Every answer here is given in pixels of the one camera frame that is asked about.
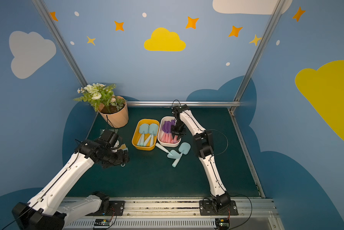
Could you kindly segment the purple pointed shovel pink handle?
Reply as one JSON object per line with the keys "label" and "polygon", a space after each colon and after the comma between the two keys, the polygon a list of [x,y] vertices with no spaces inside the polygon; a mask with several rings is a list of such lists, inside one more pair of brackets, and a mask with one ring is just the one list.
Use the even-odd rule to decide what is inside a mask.
{"label": "purple pointed shovel pink handle", "polygon": [[167,136],[167,133],[163,133],[161,139],[159,140],[160,142],[165,142],[165,138]]}

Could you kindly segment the blue round shovel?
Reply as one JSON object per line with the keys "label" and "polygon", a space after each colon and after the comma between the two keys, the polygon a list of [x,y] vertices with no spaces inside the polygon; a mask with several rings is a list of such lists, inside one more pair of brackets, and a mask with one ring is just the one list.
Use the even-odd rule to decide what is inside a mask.
{"label": "blue round shovel", "polygon": [[150,141],[150,139],[151,139],[151,136],[152,136],[152,135],[149,135],[148,138],[144,141],[144,144],[143,144],[144,147],[146,147],[147,144],[149,143],[149,141]]}

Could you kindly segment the white plastic storage box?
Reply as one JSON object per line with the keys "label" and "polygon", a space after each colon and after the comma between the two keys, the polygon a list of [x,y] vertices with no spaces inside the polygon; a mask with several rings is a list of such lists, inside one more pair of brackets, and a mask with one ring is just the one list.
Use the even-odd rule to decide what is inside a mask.
{"label": "white plastic storage box", "polygon": [[159,140],[161,139],[163,133],[164,133],[164,132],[162,131],[162,127],[163,127],[165,121],[171,121],[171,120],[174,120],[174,119],[175,119],[174,117],[169,117],[169,116],[167,116],[167,117],[162,118],[162,120],[161,120],[160,127],[159,127],[159,134],[158,134],[158,142],[159,142],[162,146],[164,146],[164,147],[177,147],[177,146],[180,144],[180,142],[181,142],[181,138],[178,139],[178,143],[176,143],[176,144],[173,144],[173,143],[165,143],[165,142],[160,142],[160,141],[159,141]]}

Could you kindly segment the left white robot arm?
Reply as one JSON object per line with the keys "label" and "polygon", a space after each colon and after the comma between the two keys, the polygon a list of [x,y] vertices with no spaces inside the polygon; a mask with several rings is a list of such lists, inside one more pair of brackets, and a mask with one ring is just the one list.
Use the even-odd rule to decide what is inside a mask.
{"label": "left white robot arm", "polygon": [[125,166],[129,162],[128,148],[122,138],[111,130],[105,130],[95,140],[84,140],[75,149],[69,161],[57,175],[27,203],[19,202],[12,210],[13,217],[21,230],[62,230],[74,221],[89,214],[111,216],[113,226],[123,214],[124,203],[112,202],[102,192],[68,206],[60,207],[63,199],[78,180],[94,164],[107,169]]}

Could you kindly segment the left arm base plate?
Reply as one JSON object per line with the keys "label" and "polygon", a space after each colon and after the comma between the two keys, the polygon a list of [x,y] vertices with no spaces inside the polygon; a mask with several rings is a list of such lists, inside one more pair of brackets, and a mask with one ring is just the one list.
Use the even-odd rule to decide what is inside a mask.
{"label": "left arm base plate", "polygon": [[103,202],[100,209],[95,213],[87,214],[87,216],[122,216],[125,208],[124,200],[109,200]]}

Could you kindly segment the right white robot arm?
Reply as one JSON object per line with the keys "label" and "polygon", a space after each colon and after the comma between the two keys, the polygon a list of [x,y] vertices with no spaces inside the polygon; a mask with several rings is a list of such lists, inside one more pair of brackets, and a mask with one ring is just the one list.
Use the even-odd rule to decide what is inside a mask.
{"label": "right white robot arm", "polygon": [[216,212],[227,209],[231,204],[231,198],[216,166],[212,131],[199,124],[187,105],[173,106],[172,113],[176,121],[171,128],[172,134],[182,136],[185,134],[184,129],[187,127],[193,135],[197,157],[209,182],[214,209]]}

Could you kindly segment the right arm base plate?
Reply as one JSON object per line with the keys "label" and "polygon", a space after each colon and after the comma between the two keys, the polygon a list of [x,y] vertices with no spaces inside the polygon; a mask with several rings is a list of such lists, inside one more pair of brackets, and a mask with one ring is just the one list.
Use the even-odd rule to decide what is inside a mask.
{"label": "right arm base plate", "polygon": [[221,210],[217,210],[213,205],[213,201],[209,199],[203,199],[199,201],[199,209],[201,216],[238,216],[238,208],[234,200],[231,201],[230,205]]}

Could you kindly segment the yellow plastic storage box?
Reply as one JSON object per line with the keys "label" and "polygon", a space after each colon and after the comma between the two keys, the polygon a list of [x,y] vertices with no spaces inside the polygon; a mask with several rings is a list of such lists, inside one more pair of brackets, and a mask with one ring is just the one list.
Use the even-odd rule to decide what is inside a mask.
{"label": "yellow plastic storage box", "polygon": [[[137,142],[138,142],[138,139],[140,137],[140,134],[139,134],[139,127],[140,125],[142,124],[158,124],[158,126],[160,127],[160,123],[157,121],[157,120],[154,120],[154,119],[142,119],[138,122],[137,126],[136,126],[136,129],[135,129],[135,132],[134,132],[134,136],[132,138],[132,144],[133,146],[135,146],[138,150],[145,150],[145,151],[150,151],[150,150],[153,150],[155,148],[155,144],[157,143],[157,137],[158,137],[158,134],[159,134],[159,130],[158,130],[158,134],[154,137],[154,144],[153,146],[149,146],[149,143],[147,144],[146,147],[141,147],[141,146],[137,146]],[[148,138],[150,134],[147,133],[145,135],[145,140]]]}

